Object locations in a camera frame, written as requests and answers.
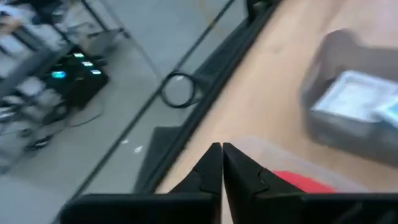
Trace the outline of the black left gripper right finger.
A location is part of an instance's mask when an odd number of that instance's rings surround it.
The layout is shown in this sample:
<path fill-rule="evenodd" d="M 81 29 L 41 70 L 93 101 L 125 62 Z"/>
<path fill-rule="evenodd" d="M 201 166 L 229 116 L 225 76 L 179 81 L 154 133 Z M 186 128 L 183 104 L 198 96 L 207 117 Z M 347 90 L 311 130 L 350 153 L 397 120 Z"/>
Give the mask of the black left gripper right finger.
<path fill-rule="evenodd" d="M 223 145 L 224 186 L 235 223 L 397 223 L 396 193 L 338 193 L 290 171 L 273 172 Z"/>

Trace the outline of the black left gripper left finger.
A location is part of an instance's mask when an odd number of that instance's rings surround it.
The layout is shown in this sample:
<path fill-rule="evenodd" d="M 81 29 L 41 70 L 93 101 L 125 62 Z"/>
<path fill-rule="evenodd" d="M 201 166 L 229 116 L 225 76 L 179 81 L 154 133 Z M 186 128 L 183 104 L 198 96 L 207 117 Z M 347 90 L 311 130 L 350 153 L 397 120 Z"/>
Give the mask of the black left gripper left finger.
<path fill-rule="evenodd" d="M 219 223 L 223 153 L 213 143 L 166 194 L 86 194 L 68 202 L 61 224 Z"/>

